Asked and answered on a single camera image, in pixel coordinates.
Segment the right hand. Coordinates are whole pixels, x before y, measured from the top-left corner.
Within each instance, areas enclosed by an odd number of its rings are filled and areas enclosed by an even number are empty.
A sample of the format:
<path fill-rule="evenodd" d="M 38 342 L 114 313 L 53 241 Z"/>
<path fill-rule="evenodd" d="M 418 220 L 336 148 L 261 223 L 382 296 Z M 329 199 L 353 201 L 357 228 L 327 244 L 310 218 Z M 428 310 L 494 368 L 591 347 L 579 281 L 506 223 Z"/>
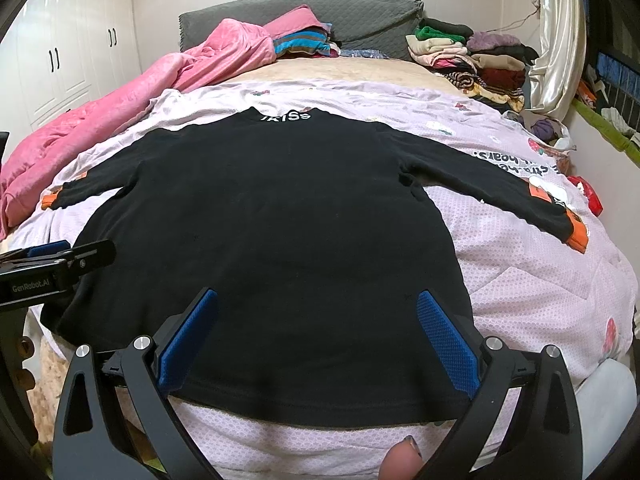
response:
<path fill-rule="evenodd" d="M 412 480 L 423 465 L 416 440 L 407 436 L 386 453 L 378 470 L 378 480 Z"/>

